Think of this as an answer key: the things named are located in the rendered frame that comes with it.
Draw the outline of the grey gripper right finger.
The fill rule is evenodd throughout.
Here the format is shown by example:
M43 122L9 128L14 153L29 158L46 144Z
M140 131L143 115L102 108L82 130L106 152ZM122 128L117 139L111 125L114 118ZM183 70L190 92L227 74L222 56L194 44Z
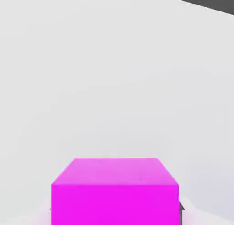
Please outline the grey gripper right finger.
M183 225L222 225L222 218L197 209L188 198L180 197L180 202L184 207L182 212Z

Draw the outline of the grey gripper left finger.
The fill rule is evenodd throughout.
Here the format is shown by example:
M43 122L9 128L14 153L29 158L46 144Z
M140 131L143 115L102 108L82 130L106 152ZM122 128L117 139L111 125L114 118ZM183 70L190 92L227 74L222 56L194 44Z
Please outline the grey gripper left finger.
M32 211L24 220L23 225L51 225L51 202L44 202Z

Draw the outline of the small magenta cube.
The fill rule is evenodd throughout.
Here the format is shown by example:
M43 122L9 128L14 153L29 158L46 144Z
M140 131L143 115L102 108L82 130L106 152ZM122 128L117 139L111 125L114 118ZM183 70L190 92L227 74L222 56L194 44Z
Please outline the small magenta cube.
M180 225L179 185L156 158L76 158L51 185L51 225Z

